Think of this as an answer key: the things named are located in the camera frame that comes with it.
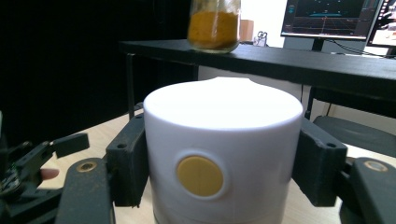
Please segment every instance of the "black shelf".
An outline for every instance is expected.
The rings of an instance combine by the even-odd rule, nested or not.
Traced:
[[[396,96],[396,61],[391,59],[251,45],[239,45],[228,54],[209,54],[192,50],[184,39],[124,41],[120,51],[390,100]]]

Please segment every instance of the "white cylindrical container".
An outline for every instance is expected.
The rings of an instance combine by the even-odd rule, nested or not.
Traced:
[[[144,102],[160,224],[281,223],[303,108],[246,78],[167,86]]]

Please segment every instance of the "wooden table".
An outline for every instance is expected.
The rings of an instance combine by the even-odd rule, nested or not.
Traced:
[[[64,185],[65,174],[68,167],[74,162],[86,158],[102,158],[106,151],[108,144],[116,137],[119,131],[129,121],[128,115],[113,119],[106,123],[92,127],[88,130],[82,131],[89,135],[91,147],[79,153],[60,158],[56,160],[53,157],[45,164],[45,167],[57,168],[61,172],[58,177],[45,181],[41,188],[61,188]],[[386,156],[381,156],[373,152],[361,150],[351,147],[348,150],[348,155],[353,157],[372,157],[381,161],[388,162],[396,166],[396,159]],[[337,202],[335,207],[330,208],[316,208],[306,199],[301,193],[297,184],[290,181],[290,192],[286,204],[286,211],[283,223],[284,224],[337,224],[339,220],[339,206],[340,201]],[[152,201],[151,201],[151,188],[148,182],[145,192],[143,194],[142,203],[140,208],[131,207],[116,207],[115,208],[117,223],[120,224],[154,224],[152,215]]]

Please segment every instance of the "table surface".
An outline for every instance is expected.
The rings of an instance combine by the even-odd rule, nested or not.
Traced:
[[[228,54],[197,52],[187,40],[122,41],[120,51],[394,100],[396,60],[239,45]]]
[[[82,131],[82,133],[87,133],[89,136],[90,148],[58,160],[55,156],[51,158],[44,167],[60,169],[61,172],[56,178],[44,181],[40,188],[61,188],[64,185],[67,169],[72,164],[87,158],[103,158],[106,154],[108,144],[110,144],[128,121],[129,117],[125,115]],[[394,158],[354,147],[349,147],[348,156],[376,158],[396,166],[396,159]],[[148,182],[139,208],[115,208],[117,223],[154,224],[151,199],[151,187]],[[337,202],[335,207],[314,207],[302,194],[297,184],[291,180],[283,224],[338,224],[340,223],[338,215],[339,207],[340,201]]]

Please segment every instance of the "glass jar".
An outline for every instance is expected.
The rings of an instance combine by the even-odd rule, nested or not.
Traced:
[[[191,0],[187,39],[191,47],[228,53],[239,44],[241,0]]]

